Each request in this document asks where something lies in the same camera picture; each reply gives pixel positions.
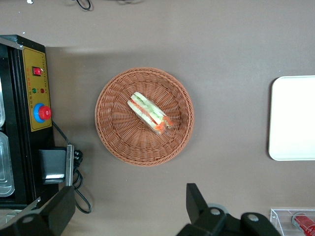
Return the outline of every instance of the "black cable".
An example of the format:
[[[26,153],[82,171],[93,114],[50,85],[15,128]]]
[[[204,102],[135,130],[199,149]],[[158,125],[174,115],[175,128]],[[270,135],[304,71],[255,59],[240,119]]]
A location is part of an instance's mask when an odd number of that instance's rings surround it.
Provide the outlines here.
[[[58,132],[62,135],[62,137],[66,140],[68,144],[71,144],[69,139],[66,137],[66,135],[62,132],[62,130],[57,126],[55,122],[53,122],[53,126],[58,130]],[[83,196],[83,194],[79,191],[79,188],[81,188],[83,184],[83,176],[78,170],[80,167],[80,164],[83,160],[83,153],[80,150],[74,151],[74,158],[73,158],[73,176],[76,174],[77,179],[72,182],[72,186],[74,187],[74,190],[77,192],[77,194],[82,198],[82,200],[86,203],[88,206],[88,210],[84,210],[80,205],[78,204],[77,200],[75,200],[76,207],[84,214],[90,214],[92,212],[92,207],[89,201],[86,199],[86,197]]]
[[[71,144],[69,139],[66,137],[66,135],[62,132],[62,130],[56,125],[56,123],[54,121],[53,122],[53,126],[56,128],[56,130],[58,130],[58,132],[61,134],[61,136],[66,140],[67,144]]]
[[[77,1],[77,3],[79,4],[79,6],[83,9],[83,10],[86,10],[86,11],[88,11],[88,10],[90,10],[90,8],[91,8],[91,2],[90,2],[90,0],[86,0],[87,1],[87,3],[88,3],[88,7],[84,7],[81,3],[80,3],[80,1],[79,0],[76,0]]]
[[[91,8],[91,1],[90,0],[86,0],[87,3],[88,3],[88,7],[84,7],[79,0],[76,0],[77,3],[79,4],[79,6],[83,9],[83,10],[86,10],[86,11],[89,11],[90,8]],[[130,3],[131,1],[134,1],[134,0],[117,0],[117,1],[125,1],[127,3]]]

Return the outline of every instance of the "white plastic tray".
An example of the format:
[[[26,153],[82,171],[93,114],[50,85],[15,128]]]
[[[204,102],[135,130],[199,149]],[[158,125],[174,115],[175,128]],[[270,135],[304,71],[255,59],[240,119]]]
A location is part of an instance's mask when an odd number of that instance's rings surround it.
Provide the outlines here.
[[[315,76],[284,76],[272,85],[269,154],[315,160]]]

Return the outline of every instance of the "round woven basket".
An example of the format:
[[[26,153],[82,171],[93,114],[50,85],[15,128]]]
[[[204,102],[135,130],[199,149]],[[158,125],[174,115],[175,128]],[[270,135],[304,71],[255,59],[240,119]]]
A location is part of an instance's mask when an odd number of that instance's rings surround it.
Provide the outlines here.
[[[153,101],[174,122],[167,133],[156,134],[127,101],[134,92]],[[173,76],[155,68],[132,68],[114,77],[102,90],[95,108],[98,135],[107,149],[137,166],[162,164],[187,144],[193,128],[191,99]]]

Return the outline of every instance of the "red button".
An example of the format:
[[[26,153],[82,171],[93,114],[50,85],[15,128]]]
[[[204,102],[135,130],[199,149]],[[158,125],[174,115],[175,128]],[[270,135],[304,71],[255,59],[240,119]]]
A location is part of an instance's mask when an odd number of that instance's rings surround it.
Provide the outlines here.
[[[48,120],[51,117],[51,110],[48,106],[41,106],[38,110],[38,115],[42,120]]]
[[[41,75],[41,69],[38,67],[33,67],[33,75],[40,76]]]

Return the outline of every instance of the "gray table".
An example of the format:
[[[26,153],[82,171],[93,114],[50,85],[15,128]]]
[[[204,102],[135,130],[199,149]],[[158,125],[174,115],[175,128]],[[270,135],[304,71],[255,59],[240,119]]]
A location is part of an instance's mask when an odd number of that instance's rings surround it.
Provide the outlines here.
[[[267,152],[270,85],[315,74],[313,0],[3,0],[0,34],[47,46],[53,118],[85,155],[83,193],[63,235],[175,235],[188,221],[186,183],[240,217],[271,207],[314,205],[315,162],[277,162]],[[131,67],[156,67],[188,90],[195,110],[189,144],[145,168],[111,155],[94,109],[105,84]],[[65,145],[56,134],[58,145]]]

